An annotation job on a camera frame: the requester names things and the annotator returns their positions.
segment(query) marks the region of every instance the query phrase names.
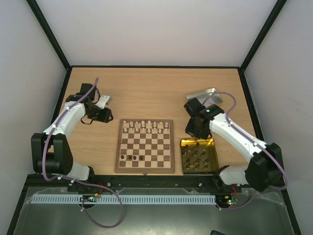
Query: white perforated rail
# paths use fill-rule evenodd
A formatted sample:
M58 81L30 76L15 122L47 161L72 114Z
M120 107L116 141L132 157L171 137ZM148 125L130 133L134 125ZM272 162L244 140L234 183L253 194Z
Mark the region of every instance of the white perforated rail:
M210 195L119 195L123 204L168 204L168 205L214 205L215 196ZM31 204L78 204L82 201L82 195L64 194L37 194L34 195ZM102 195L101 198L91 199L91 203L97 204L119 204L114 195Z

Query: robotic arm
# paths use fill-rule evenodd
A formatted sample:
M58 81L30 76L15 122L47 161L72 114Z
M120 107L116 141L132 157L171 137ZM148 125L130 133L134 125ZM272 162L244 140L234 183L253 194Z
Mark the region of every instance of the robotic arm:
M191 117L185 129L187 134L206 139L211 135L210 131L213 131L234 146L248 162L245 166L223 167L219 178L225 185L249 184L255 190L263 191L268 186L281 182L282 172L265 152L281 160L282 153L277 144L268 145L250 135L232 120L227 121L223 109L217 105L206 108L198 99L193 98L185 104L184 108Z
M32 136L31 149L35 172L42 173L45 141L54 129L48 143L48 148L52 150L51 147L53 146L53 151L47 151L45 158L46 172L67 175L70 178L83 181L87 180L89 175L93 173L90 166L81 165L73 160L67 141L77 122L82 120L84 116L91 119L90 124L93 121L106 123L113 120L111 110L105 107L109 103L110 96L100 96L98 92L99 99L93 103L97 88L96 86L92 87L92 84L83 83L79 93L70 95L66 99L65 107L56 120L43 133L35 133ZM77 103L88 92L89 94Z

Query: chessboard border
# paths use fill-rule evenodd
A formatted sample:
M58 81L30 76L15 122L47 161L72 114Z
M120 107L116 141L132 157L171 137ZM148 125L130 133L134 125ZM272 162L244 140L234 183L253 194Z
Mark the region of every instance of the chessboard border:
M123 121L126 122L136 122L138 121L146 121L153 120L156 122L168 122L170 124L170 157L171 157L171 168L125 168L119 167L119 156L120 156L120 148L121 148L121 138L123 134ZM159 173L159 174L174 174L175 173L175 142L174 142L174 121L171 119L138 119L138 118L131 118L131 119L121 119L119 123L119 130L118 130L118 139L117 139L117 146L116 146L116 157L115 157L115 173L142 173L142 174L150 174L150 173Z

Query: gray floor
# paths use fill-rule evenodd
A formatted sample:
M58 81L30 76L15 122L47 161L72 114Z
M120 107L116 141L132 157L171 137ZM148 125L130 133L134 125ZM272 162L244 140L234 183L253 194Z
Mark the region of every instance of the gray floor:
M209 235L212 230L226 235L293 234L286 208L271 199L258 198L235 211L219 211L211 205L125 205L125 219L114 229L95 226L78 205L28 203L23 207L15 234ZM120 207L95 205L89 213L97 222L112 225L119 218Z

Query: table top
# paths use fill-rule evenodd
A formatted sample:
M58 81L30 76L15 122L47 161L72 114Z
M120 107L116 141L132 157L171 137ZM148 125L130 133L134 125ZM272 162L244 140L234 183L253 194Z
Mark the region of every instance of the table top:
M112 96L107 106L114 120L109 123L78 123L68 142L74 160L93 167L97 175L114 175L117 137L120 119L172 119L175 139L175 173L182 175L179 142L189 138L185 127L189 115L184 109L188 94L216 88L237 99L231 118L254 135L237 69L149 69L149 68L73 68L63 100L79 92L82 83L94 83L101 95ZM232 99L221 95L220 107L227 111ZM222 137L213 133L220 167L245 165L244 157Z

